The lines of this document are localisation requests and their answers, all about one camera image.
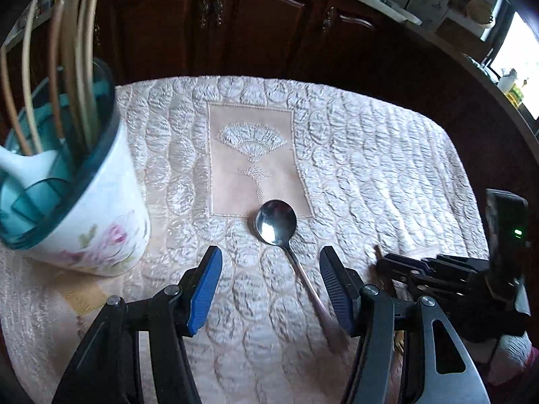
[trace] spoon handle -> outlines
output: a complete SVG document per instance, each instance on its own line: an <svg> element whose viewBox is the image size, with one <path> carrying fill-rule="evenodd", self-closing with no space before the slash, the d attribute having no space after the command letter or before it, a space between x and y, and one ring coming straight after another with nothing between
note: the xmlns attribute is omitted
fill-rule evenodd
<svg viewBox="0 0 539 404"><path fill-rule="evenodd" d="M325 308L324 304L322 304L322 301L320 301L320 298L316 294L316 291L314 290L311 281L307 277L303 266L301 266L301 263L298 261L295 254L290 249L290 246L285 246L283 249L290 257L290 260L294 264L294 267L296 268L297 272L299 272L304 287L306 288L307 293L309 293L309 297L311 298L311 302L313 303L314 310L316 311L316 314L318 315L320 321L320 325L322 326L322 331L325 335L326 340L328 341L329 349L335 354L338 354L339 352L348 349L348 340L346 339L346 336L344 335L341 326L329 314L329 311Z"/></svg>

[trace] silver bolt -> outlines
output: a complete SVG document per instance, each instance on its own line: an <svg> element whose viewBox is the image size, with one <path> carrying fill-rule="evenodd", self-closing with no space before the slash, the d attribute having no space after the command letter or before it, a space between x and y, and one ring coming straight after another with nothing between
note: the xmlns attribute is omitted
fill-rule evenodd
<svg viewBox="0 0 539 404"><path fill-rule="evenodd" d="M427 307L433 307L436 305L436 301L430 296L421 296L421 303Z"/></svg>
<svg viewBox="0 0 539 404"><path fill-rule="evenodd" d="M165 295L175 296L180 292L180 288L176 284L171 284L165 287Z"/></svg>
<svg viewBox="0 0 539 404"><path fill-rule="evenodd" d="M112 295L107 298L107 305L118 305L120 303L120 297Z"/></svg>
<svg viewBox="0 0 539 404"><path fill-rule="evenodd" d="M375 285L369 284L363 287L363 293L366 295L376 296L378 293L380 293L380 290L378 290L378 287Z"/></svg>

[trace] bright window light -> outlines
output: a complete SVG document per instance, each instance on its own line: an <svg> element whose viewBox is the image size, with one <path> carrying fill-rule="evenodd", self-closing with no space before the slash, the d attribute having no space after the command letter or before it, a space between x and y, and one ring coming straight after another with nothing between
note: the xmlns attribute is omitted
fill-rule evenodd
<svg viewBox="0 0 539 404"><path fill-rule="evenodd" d="M500 51L490 67L500 76L502 68L514 68L520 83L528 78L528 84L522 91L524 105L537 120L539 118L539 42L516 12Z"/></svg>

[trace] wooden stick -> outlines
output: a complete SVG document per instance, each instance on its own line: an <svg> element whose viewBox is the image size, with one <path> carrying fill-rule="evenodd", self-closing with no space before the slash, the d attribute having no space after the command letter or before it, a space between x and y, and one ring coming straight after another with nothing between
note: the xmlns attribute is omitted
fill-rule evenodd
<svg viewBox="0 0 539 404"><path fill-rule="evenodd" d="M75 72L76 72L76 91L79 96L79 113L80 123L83 127L84 141L88 152L93 147L93 136L90 120L88 119L88 99L85 88L85 69L84 69L84 19L86 15L86 4L88 0L80 2L79 21L76 26L76 43L75 43Z"/></svg>
<svg viewBox="0 0 539 404"><path fill-rule="evenodd" d="M58 139L65 139L64 127L60 115L60 99L58 96L58 41L60 40L60 29L62 14L64 13L64 1L58 0L55 4L49 35L49 95L51 98L52 113L55 119L56 136Z"/></svg>
<svg viewBox="0 0 539 404"><path fill-rule="evenodd" d="M32 102L32 90L30 86L30 38L32 37L33 19L36 15L37 0L32 0L30 7L28 8L28 17L26 18L26 27L24 28L23 38L23 96L24 107L26 109L26 120L32 134L32 141L34 149L37 154L43 151L41 140L39 138L39 132L37 130L36 118L33 114L33 102Z"/></svg>
<svg viewBox="0 0 539 404"><path fill-rule="evenodd" d="M88 0L86 8L86 30L85 30L85 77L86 77L86 98L88 101L88 118L92 129L92 146L95 145L99 138L99 117L97 112L97 105L94 97L94 67L93 67L93 55L94 55L94 22L95 22L95 8L98 0Z"/></svg>
<svg viewBox="0 0 539 404"><path fill-rule="evenodd" d="M28 141L26 141L26 137L21 129L21 124L19 123L19 118L17 117L17 108L15 108L15 101L13 100L13 93L11 92L11 85L9 83L9 74L7 73L7 57L4 45L2 45L2 48L0 49L0 72L2 74L2 91L4 92L5 107L11 121L11 126L17 136L19 147L23 154L32 156L32 149L30 148Z"/></svg>
<svg viewBox="0 0 539 404"><path fill-rule="evenodd" d="M78 3L79 0L66 0L65 2L60 51L62 66L64 67L64 86L66 87L67 97L69 99L69 111L71 112L71 119L73 121L77 139L79 140L81 147L84 147L84 136L80 124L79 97L76 91L75 76L75 34Z"/></svg>

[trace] quilted tablecloth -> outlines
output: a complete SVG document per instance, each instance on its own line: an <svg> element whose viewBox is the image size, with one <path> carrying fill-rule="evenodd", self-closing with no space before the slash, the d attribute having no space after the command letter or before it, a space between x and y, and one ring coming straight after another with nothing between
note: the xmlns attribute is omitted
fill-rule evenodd
<svg viewBox="0 0 539 404"><path fill-rule="evenodd" d="M0 307L17 376L50 403L106 296L151 297L211 244L223 273L204 328L185 339L204 403L337 403L357 342L332 354L284 253L251 233L264 199L295 202L292 248L329 300L318 253L332 245L377 283L374 245L487 257L475 197L445 131L410 110L336 88L250 77L175 77L117 88L152 221L133 270L101 278L0 250ZM155 403L147 336L145 398ZM398 377L395 361L393 381Z"/></svg>

